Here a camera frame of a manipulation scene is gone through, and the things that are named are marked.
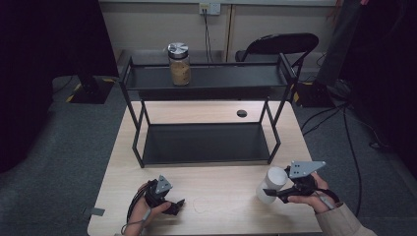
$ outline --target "brown contents in jar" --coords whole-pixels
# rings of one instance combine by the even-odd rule
[[[171,63],[171,75],[172,82],[176,86],[184,86],[191,79],[190,65],[185,62],[172,62]]]

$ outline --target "shelf top tier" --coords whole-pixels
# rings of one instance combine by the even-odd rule
[[[168,65],[135,65],[131,59],[122,83],[143,100],[264,99],[272,88],[286,87],[293,79],[284,76],[292,70],[282,73],[280,64],[285,63],[192,64],[191,81],[175,86]]]

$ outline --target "white cup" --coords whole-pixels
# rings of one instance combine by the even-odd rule
[[[256,190],[258,199],[264,204],[271,204],[276,197],[268,196],[264,189],[273,189],[279,191],[287,182],[288,176],[282,168],[271,167],[265,179],[258,185]]]

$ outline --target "wall outlet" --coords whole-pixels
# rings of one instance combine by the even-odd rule
[[[200,9],[199,9],[200,15],[204,13],[204,10],[206,10],[207,15],[210,15],[209,5],[210,3],[200,3]]]
[[[210,3],[209,4],[209,14],[210,15],[220,15],[220,4],[219,3]]]

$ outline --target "white wall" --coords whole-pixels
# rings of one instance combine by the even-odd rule
[[[206,50],[205,21],[198,14],[197,3],[101,1],[100,5],[114,48],[162,50],[170,42],[182,41],[190,50]],[[329,6],[222,4],[220,16],[208,16],[211,50],[233,58],[236,50],[245,49],[258,37],[307,31],[320,39],[316,54],[311,56],[315,63],[327,50],[333,31],[326,19],[330,10]]]
[[[118,3],[221,3],[234,5],[334,6],[336,0],[98,0]]]

